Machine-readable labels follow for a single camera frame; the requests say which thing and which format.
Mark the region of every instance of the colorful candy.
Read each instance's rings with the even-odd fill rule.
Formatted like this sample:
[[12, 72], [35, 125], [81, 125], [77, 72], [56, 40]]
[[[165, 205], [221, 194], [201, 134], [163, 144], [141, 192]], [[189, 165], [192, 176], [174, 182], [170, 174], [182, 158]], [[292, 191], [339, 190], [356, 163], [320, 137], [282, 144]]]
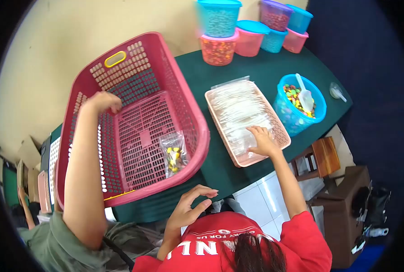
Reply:
[[285, 84], [283, 89], [284, 89], [286, 96], [288, 97], [288, 100], [291, 101], [293, 106], [295, 106], [300, 112], [302, 112], [307, 117], [315, 118], [316, 105], [315, 105], [314, 99], [313, 99], [314, 106], [313, 106], [312, 111], [305, 112], [302, 108], [302, 105], [300, 104], [300, 100], [297, 98], [298, 94], [300, 94], [300, 92], [301, 92], [301, 89], [296, 88], [296, 86], [294, 86], [294, 85], [288, 85], [288, 84]]
[[227, 65], [232, 61], [235, 45], [235, 41], [213, 42], [201, 38], [202, 57], [211, 65]]
[[261, 22], [271, 29], [285, 31], [289, 22], [289, 16], [285, 14], [275, 14], [268, 9], [262, 9]]

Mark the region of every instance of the green shirt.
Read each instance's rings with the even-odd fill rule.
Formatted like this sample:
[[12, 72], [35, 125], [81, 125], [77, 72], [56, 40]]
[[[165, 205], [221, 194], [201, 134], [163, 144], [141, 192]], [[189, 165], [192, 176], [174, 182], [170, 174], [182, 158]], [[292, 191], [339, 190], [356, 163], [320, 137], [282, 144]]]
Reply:
[[[32, 230], [18, 232], [33, 256], [48, 271], [128, 271], [128, 266], [104, 243], [100, 250], [90, 250], [68, 229], [62, 213], [55, 212], [49, 222]], [[112, 224], [106, 235], [131, 259], [146, 255], [155, 247], [134, 223]]]

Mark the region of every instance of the basket handle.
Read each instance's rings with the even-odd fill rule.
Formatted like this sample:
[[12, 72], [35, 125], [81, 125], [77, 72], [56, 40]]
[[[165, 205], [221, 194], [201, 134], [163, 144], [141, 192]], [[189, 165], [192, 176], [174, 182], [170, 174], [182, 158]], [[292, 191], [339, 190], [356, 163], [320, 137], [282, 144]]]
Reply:
[[111, 68], [116, 64], [123, 62], [125, 59], [126, 59], [126, 52], [119, 51], [116, 54], [113, 54], [112, 56], [106, 58], [106, 60], [104, 61], [104, 65], [107, 68]]

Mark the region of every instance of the red t-shirt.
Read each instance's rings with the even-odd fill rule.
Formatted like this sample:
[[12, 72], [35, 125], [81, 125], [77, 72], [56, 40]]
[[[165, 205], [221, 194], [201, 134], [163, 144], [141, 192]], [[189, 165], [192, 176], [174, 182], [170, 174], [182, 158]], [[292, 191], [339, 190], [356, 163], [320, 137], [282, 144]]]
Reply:
[[141, 256], [136, 258], [133, 271], [232, 271], [223, 255], [226, 253], [231, 258], [232, 241], [245, 232], [265, 236], [277, 243], [285, 256], [287, 271], [330, 271], [332, 253], [307, 211], [283, 223], [280, 241], [264, 234], [255, 221], [236, 212], [207, 215], [187, 227], [181, 244], [164, 261]]

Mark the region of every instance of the green tablecloth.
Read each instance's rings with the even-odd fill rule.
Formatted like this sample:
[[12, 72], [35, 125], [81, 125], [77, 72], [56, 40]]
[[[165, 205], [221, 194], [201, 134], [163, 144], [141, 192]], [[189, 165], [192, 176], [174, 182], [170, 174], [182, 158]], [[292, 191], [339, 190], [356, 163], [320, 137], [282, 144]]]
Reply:
[[[233, 165], [205, 101], [204, 94], [210, 90], [211, 86], [250, 76], [250, 80], [258, 85], [267, 100], [273, 103], [277, 93], [276, 85], [282, 76], [299, 73], [311, 80], [326, 100], [327, 114], [321, 123], [310, 126], [291, 139], [291, 145], [284, 150], [287, 161], [300, 154], [332, 128], [352, 105], [350, 96], [341, 83], [306, 48], [303, 48], [300, 54], [290, 53], [284, 49], [278, 54], [260, 50], [256, 57], [241, 57], [236, 54], [232, 63], [224, 67], [206, 64], [202, 60], [201, 51], [179, 56], [176, 61], [208, 123], [211, 132], [208, 156], [197, 174], [187, 182], [150, 197], [115, 207], [114, 214], [119, 221], [150, 222], [165, 219], [172, 213], [181, 194], [199, 183], [219, 190], [218, 197], [213, 199], [216, 201], [235, 193], [274, 170], [271, 161], [267, 159], [246, 168], [237, 168]], [[330, 96], [331, 82], [341, 87], [347, 103]], [[194, 205], [202, 200], [203, 198], [196, 199]]]

